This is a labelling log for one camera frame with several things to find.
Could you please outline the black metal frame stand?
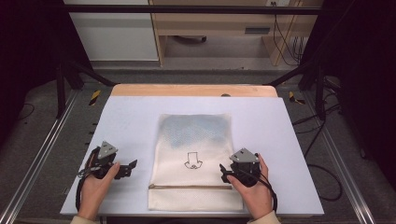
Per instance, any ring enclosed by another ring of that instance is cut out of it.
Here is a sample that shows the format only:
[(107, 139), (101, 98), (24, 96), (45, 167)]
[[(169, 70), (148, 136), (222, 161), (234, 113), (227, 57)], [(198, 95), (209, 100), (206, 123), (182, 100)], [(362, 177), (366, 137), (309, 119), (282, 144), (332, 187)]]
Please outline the black metal frame stand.
[(108, 87), (114, 87), (117, 85), (116, 82), (102, 77), (101, 75), (95, 73), (91, 68), (88, 68), (80, 63), (74, 61), (60, 63), (56, 67), (56, 87), (58, 102), (58, 111), (56, 116), (57, 119), (59, 119), (66, 110), (64, 82), (67, 81), (73, 90), (81, 90), (84, 86), (84, 82), (80, 77), (80, 74), (85, 74), (88, 77), (91, 77)]
[(309, 60), (306, 63), (298, 65), (295, 69), (289, 71), (286, 75), (279, 77), (269, 83), (267, 86), (277, 87), (281, 83), (296, 77), (297, 75), (302, 75), (303, 77), (298, 83), (298, 87), (301, 91), (308, 90), (313, 84), (316, 84), (315, 88), (315, 112), (320, 120), (325, 120), (325, 109), (324, 109), (324, 71), (319, 62), (315, 60)]

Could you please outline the cream mesh zipper bag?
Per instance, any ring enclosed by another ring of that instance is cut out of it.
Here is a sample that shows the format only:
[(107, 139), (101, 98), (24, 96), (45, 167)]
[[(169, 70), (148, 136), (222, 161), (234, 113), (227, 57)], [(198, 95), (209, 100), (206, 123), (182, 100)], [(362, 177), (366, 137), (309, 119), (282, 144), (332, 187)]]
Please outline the cream mesh zipper bag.
[(231, 212), (242, 198), (222, 178), (233, 155), (231, 116), (160, 116), (148, 208), (171, 212)]

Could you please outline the white cabinet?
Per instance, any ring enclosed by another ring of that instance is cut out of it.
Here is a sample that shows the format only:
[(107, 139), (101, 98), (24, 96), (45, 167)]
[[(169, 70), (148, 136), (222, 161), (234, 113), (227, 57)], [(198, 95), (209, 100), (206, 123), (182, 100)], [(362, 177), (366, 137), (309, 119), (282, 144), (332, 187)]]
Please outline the white cabinet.
[(70, 17), (92, 62), (157, 61), (149, 13), (82, 13)]

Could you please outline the black horizontal frame bar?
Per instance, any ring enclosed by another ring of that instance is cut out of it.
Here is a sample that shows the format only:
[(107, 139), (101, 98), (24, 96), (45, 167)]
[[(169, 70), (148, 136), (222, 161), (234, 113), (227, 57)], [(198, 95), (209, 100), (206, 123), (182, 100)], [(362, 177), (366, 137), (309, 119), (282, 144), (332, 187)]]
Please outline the black horizontal frame bar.
[(143, 5), (64, 5), (67, 12), (81, 13), (191, 13), (319, 15), (320, 7), (221, 7), (221, 6), (143, 6)]

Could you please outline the white foam mat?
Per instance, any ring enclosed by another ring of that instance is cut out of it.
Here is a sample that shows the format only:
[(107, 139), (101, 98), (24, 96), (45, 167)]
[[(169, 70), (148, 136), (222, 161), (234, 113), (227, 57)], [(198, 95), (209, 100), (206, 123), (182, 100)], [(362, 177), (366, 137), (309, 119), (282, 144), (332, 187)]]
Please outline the white foam mat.
[(284, 101), (278, 97), (111, 96), (94, 132), (90, 149), (104, 140), (118, 149), (116, 160), (137, 161), (132, 175), (112, 183), (99, 210), (114, 217), (246, 217), (247, 210), (167, 212), (148, 210), (159, 117), (162, 114), (229, 114), (233, 148), (258, 152), (269, 167), (283, 217), (324, 213), (311, 174), (292, 128)]

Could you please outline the yellow black tape strip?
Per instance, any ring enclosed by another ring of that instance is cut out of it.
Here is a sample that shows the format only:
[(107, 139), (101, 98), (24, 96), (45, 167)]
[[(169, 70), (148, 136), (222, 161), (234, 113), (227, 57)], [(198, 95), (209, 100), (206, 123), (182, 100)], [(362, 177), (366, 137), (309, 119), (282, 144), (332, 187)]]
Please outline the yellow black tape strip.
[(94, 93), (92, 94), (91, 100), (89, 101), (89, 105), (95, 105), (100, 93), (101, 93), (101, 91), (99, 91), (99, 90), (94, 91)]
[(305, 105), (305, 100), (297, 99), (297, 98), (294, 96), (293, 91), (289, 91), (289, 100), (290, 100), (290, 102), (296, 103), (296, 104), (298, 104), (298, 105)]

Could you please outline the aluminium rail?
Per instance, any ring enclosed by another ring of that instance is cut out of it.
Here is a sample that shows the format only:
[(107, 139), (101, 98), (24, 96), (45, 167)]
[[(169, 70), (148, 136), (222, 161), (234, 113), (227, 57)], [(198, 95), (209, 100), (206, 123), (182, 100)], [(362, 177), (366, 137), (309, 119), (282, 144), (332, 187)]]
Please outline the aluminium rail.
[(71, 110), (73, 109), (78, 95), (79, 91), (70, 91), (64, 112), (62, 112), (60, 117), (55, 119), (51, 124), (50, 130), (40, 145), (39, 150), (35, 154), (34, 159), (30, 163), (28, 170), (24, 172), (21, 183), (18, 185), (13, 197), (0, 214), (0, 224), (13, 224), (14, 220), (18, 216), (18, 213), (21, 211), (27, 196), (37, 180), (48, 155), (50, 154)]
[(352, 173), (350, 173), (347, 164), (344, 162), (337, 146), (328, 131), (326, 124), (320, 119), (316, 119), (316, 123), (322, 126), (319, 132), (322, 142), (329, 154), (330, 160), (339, 177), (345, 195), (348, 197), (352, 209), (354, 210), (360, 224), (375, 224), (375, 218), (364, 200), (361, 191), (355, 182)]

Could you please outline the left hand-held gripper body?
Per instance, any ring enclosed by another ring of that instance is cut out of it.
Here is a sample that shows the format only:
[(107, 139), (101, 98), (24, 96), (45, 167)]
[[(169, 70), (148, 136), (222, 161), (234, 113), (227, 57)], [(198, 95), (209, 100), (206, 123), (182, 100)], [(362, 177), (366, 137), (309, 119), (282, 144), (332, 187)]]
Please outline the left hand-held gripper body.
[(90, 173), (98, 179), (102, 179), (113, 165), (118, 150), (104, 141), (101, 146), (92, 151), (90, 158)]

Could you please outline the person's left hand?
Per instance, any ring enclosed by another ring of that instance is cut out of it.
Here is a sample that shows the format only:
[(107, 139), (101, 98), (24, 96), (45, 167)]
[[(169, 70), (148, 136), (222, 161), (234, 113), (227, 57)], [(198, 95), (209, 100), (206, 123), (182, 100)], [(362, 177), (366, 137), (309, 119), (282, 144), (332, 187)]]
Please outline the person's left hand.
[(81, 190), (80, 208), (77, 217), (88, 221), (95, 221), (110, 185), (120, 169), (118, 162), (114, 163), (107, 174), (98, 179), (92, 175), (86, 177)]

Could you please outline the person's right hand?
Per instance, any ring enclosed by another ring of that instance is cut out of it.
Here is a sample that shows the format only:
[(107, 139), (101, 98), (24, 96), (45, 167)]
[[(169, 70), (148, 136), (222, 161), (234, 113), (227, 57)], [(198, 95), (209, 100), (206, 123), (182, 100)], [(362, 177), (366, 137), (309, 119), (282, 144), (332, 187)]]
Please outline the person's right hand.
[(240, 183), (234, 176), (227, 176), (231, 185), (241, 195), (253, 220), (262, 218), (273, 211), (271, 190), (267, 188), (269, 184), (268, 167), (261, 154), (258, 155), (258, 158), (261, 167), (261, 181), (258, 181), (255, 186), (248, 188)]

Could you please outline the dark curtain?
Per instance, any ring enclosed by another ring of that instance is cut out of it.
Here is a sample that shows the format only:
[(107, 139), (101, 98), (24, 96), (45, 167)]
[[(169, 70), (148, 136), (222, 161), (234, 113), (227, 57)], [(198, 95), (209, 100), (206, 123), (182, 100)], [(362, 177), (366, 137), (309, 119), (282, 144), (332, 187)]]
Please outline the dark curtain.
[(320, 66), (341, 82), (341, 102), (361, 146), (396, 190), (396, 0), (324, 0), (307, 61), (336, 26)]
[(44, 34), (35, 28), (35, 16), (45, 18), (74, 61), (92, 66), (70, 15), (40, 9), (63, 4), (64, 0), (0, 0), (0, 146), (11, 135), (28, 91), (55, 79), (56, 62)]

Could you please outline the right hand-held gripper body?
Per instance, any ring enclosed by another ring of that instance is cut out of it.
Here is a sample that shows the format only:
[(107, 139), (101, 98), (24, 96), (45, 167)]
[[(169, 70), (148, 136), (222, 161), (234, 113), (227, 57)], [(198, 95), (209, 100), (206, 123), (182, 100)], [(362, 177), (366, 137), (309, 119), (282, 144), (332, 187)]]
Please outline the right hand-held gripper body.
[(261, 167), (259, 158), (246, 148), (241, 148), (235, 152), (230, 160), (232, 174), (237, 178), (245, 187), (253, 187), (259, 180), (261, 175)]

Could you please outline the wooden desk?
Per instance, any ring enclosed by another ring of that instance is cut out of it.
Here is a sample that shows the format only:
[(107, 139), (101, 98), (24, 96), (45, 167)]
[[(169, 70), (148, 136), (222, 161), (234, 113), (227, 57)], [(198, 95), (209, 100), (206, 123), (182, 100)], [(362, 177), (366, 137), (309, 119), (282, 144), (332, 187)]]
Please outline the wooden desk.
[[(152, 6), (321, 7), (324, 0), (148, 0)], [(277, 66), (294, 36), (309, 37), (315, 15), (153, 13), (157, 36), (255, 35)]]

